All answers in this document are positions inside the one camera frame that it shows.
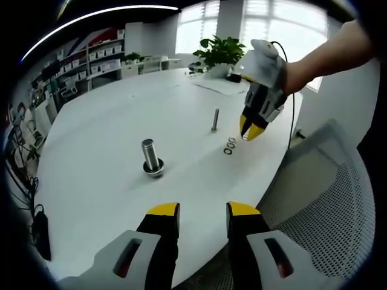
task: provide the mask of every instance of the potted plant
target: potted plant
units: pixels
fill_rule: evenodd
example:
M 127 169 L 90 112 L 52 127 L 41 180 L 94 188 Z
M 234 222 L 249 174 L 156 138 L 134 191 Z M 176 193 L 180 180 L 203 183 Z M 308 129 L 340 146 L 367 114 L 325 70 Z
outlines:
M 189 65 L 189 74 L 203 73 L 206 70 L 214 77 L 225 77 L 244 55 L 242 48 L 245 46 L 239 39 L 232 37 L 222 40 L 214 36 L 214 39 L 202 39 L 200 45 L 204 49 L 196 50 L 193 55 L 201 61 Z
M 124 61 L 127 65 L 131 63 L 136 63 L 138 59 L 141 58 L 141 55 L 139 53 L 130 53 L 127 56 L 124 56 L 122 58 L 122 61 Z

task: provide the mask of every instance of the white table surface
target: white table surface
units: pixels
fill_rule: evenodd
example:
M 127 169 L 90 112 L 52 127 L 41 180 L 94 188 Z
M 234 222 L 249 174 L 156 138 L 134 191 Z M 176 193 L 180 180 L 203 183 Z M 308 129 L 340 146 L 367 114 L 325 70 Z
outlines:
M 185 69 L 130 77 L 67 103 L 53 123 L 39 168 L 36 203 L 48 216 L 56 279 L 78 276 L 94 255 L 146 212 L 181 205 L 173 286 L 226 243 L 226 202 L 256 205 L 287 150 L 292 99 L 257 139 L 238 138 L 246 92 L 226 96 L 192 84 Z M 296 94 L 296 124 L 302 96 Z M 220 108 L 218 131 L 211 133 Z M 232 155 L 223 153 L 237 138 Z M 143 171 L 141 141 L 152 138 L 164 176 Z

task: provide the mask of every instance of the window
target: window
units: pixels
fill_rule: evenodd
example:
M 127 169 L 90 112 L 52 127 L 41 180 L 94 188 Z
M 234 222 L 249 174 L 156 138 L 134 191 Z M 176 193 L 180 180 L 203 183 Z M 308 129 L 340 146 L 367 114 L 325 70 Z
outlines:
M 220 0 L 211 0 L 183 9 L 179 15 L 176 53 L 193 53 L 200 40 L 212 38 L 218 25 Z
M 244 0 L 239 38 L 251 50 L 252 39 L 278 41 L 289 62 L 295 62 L 327 41 L 326 13 L 314 5 L 292 0 Z M 318 92 L 322 77 L 307 86 Z

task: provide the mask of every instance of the metal bolt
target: metal bolt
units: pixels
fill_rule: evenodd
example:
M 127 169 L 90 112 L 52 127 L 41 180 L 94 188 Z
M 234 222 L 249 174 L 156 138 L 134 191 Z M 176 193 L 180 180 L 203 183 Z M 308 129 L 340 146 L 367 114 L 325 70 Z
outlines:
M 215 115 L 213 116 L 213 123 L 212 123 L 212 128 L 211 128 L 212 132 L 216 131 L 216 126 L 218 124 L 218 116 L 219 116 L 219 109 L 216 109 Z
M 148 165 L 148 167 L 151 170 L 158 169 L 160 167 L 160 164 L 158 163 L 153 140 L 152 139 L 145 139 L 142 142 L 142 148 L 143 148 L 143 152 L 144 152 L 146 165 Z

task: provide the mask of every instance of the ceiling light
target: ceiling light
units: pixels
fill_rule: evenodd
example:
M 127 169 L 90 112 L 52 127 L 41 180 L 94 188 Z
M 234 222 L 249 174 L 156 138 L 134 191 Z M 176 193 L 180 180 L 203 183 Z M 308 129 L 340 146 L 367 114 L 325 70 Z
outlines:
M 44 36 L 41 40 L 39 40 L 38 42 L 36 42 L 36 44 L 34 44 L 33 47 L 30 48 L 30 50 L 27 51 L 27 53 L 23 56 L 23 58 L 21 59 L 21 62 L 38 46 L 40 45 L 43 41 L 47 40 L 50 36 L 54 35 L 55 33 L 57 33 L 58 31 L 62 30 L 63 28 L 77 22 L 77 21 L 80 21 L 82 19 L 85 19 L 87 17 L 90 17 L 90 16 L 94 16 L 94 15 L 98 15 L 98 14 L 101 14 L 101 13 L 105 13 L 105 12 L 111 12 L 111 11 L 116 11 L 116 10 L 124 10 L 124 9 L 134 9 L 134 8 L 154 8 L 154 9 L 168 9 L 168 10 L 177 10 L 178 8 L 177 7 L 171 7 L 171 6 L 162 6 L 162 5 L 130 5 L 130 6 L 121 6 L 121 7 L 115 7 L 115 8 L 109 8 L 109 9 L 104 9 L 104 10 L 100 10 L 100 11 L 97 11 L 97 12 L 93 12 L 93 13 L 90 13 L 90 14 L 87 14 L 87 15 L 84 15 L 84 16 L 81 16 L 77 19 L 74 19 L 70 22 L 67 22 L 66 24 L 63 24 L 62 26 L 54 29 L 53 31 L 51 31 L 50 33 L 48 33 L 46 36 Z

